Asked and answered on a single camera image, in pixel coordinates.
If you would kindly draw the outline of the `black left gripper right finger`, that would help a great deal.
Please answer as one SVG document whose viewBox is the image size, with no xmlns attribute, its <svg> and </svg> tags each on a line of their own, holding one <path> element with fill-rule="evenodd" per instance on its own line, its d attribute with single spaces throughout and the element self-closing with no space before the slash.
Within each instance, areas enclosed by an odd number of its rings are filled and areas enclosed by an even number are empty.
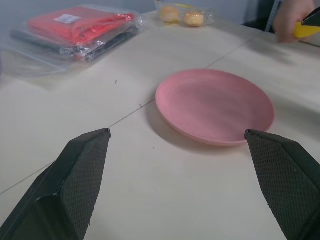
<svg viewBox="0 0 320 240">
<path fill-rule="evenodd" d="M 261 192 L 288 240 L 320 238 L 320 165 L 296 141 L 248 129 Z"/>
</svg>

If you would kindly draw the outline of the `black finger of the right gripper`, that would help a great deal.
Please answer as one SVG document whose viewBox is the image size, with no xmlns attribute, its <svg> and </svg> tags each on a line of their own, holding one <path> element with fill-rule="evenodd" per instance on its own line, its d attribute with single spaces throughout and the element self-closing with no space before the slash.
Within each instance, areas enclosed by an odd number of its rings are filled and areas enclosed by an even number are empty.
<svg viewBox="0 0 320 240">
<path fill-rule="evenodd" d="M 308 16 L 306 16 L 302 22 L 302 26 L 319 27 L 320 26 L 320 7 L 312 11 Z"/>
</svg>

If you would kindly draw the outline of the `person's bare hand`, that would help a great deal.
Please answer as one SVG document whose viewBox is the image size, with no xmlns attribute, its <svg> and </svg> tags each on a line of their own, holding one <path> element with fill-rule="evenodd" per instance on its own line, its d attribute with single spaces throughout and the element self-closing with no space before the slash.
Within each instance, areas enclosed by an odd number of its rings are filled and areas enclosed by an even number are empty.
<svg viewBox="0 0 320 240">
<path fill-rule="evenodd" d="M 313 0 L 284 0 L 273 21 L 273 29 L 280 43 L 294 43 L 302 39 L 294 36 L 297 22 L 316 9 Z"/>
</svg>

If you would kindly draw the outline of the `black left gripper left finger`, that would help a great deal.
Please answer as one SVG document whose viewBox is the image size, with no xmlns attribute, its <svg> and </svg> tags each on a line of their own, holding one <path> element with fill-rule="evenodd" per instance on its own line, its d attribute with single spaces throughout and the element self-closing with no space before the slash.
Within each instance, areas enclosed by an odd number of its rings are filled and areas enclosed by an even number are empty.
<svg viewBox="0 0 320 240">
<path fill-rule="evenodd" d="M 68 142 L 0 228 L 2 240 L 82 240 L 100 193 L 111 131 Z"/>
</svg>

